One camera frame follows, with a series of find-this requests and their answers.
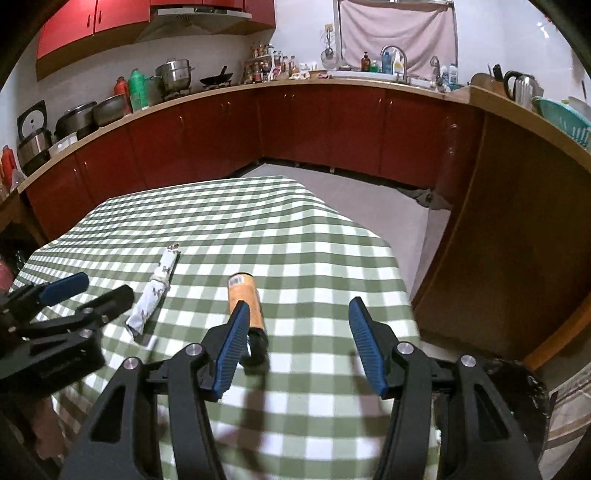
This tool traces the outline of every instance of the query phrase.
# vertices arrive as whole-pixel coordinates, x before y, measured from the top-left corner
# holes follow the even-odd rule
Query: red cabinet door
[[[96,0],[69,0],[43,26],[37,58],[92,35],[95,30],[95,9]]]
[[[294,125],[290,87],[256,90],[259,136],[262,155],[280,160],[293,160]]]
[[[330,90],[329,166],[377,176],[385,90],[345,85],[334,85]]]
[[[135,158],[149,189],[200,180],[189,161],[179,106],[138,118],[128,126]]]
[[[329,164],[330,85],[302,85],[291,94],[293,102],[294,160]]]
[[[275,0],[244,0],[244,11],[252,14],[252,21],[275,28]]]
[[[381,177],[424,189],[435,187],[445,148],[444,103],[388,92]]]
[[[98,0],[95,32],[150,21],[150,0]]]
[[[189,161],[199,180],[217,180],[234,171],[228,157],[224,95],[181,105]]]
[[[76,160],[98,205],[113,197],[146,190],[127,127],[119,127],[76,151]]]
[[[47,170],[26,193],[49,240],[62,236],[96,206],[74,155]]]
[[[244,8],[244,0],[203,0],[203,5],[242,10]]]
[[[152,7],[170,7],[170,5],[203,5],[203,0],[151,0],[150,5]]]
[[[247,166],[261,158],[256,99],[253,90],[224,95],[226,101],[225,127],[228,156],[233,170]]]

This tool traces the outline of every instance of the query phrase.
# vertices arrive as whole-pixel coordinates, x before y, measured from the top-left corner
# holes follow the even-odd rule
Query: green checkered tablecloth
[[[226,322],[227,279],[244,271],[256,278],[271,371],[247,377],[239,366],[222,400],[207,405],[228,477],[372,476],[391,404],[363,375],[349,301],[361,296],[399,338],[417,344],[418,329],[389,246],[302,185],[283,177],[220,180],[108,200],[39,249],[15,286],[88,274],[86,293],[45,309],[40,320],[71,314],[123,284],[139,298],[173,243],[181,255],[171,288],[146,326],[156,343],[150,351],[134,343],[126,315],[103,329],[107,366],[54,398],[68,439],[126,357],[169,358]],[[167,398],[158,400],[166,414]],[[161,456],[165,478],[175,478],[170,433]]]

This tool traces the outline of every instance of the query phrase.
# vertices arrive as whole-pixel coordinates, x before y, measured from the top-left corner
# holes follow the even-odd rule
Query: cylindrical can
[[[242,355],[240,363],[244,366],[245,372],[246,369],[252,368],[257,373],[261,368],[268,366],[267,349],[269,339],[261,311],[261,302],[256,291],[255,279],[248,273],[237,273],[228,279],[230,315],[240,300],[248,303],[251,312],[248,329],[248,350]]]

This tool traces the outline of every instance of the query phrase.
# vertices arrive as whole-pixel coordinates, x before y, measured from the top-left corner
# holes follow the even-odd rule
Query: teal basket
[[[589,130],[591,122],[573,108],[548,98],[534,97],[534,106],[541,116],[557,128],[560,128],[570,138],[583,148],[589,145]]]

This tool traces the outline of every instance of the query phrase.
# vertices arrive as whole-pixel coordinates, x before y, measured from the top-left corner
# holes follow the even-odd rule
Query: sink
[[[423,88],[425,90],[434,90],[433,88],[431,88],[431,82],[429,82],[428,80],[409,78],[408,82],[403,82],[402,80],[398,79],[398,76],[390,75],[389,73],[358,72],[355,70],[352,70],[350,72],[335,70],[329,73],[332,78],[374,80],[377,82],[399,83],[401,85],[410,85],[411,87]]]

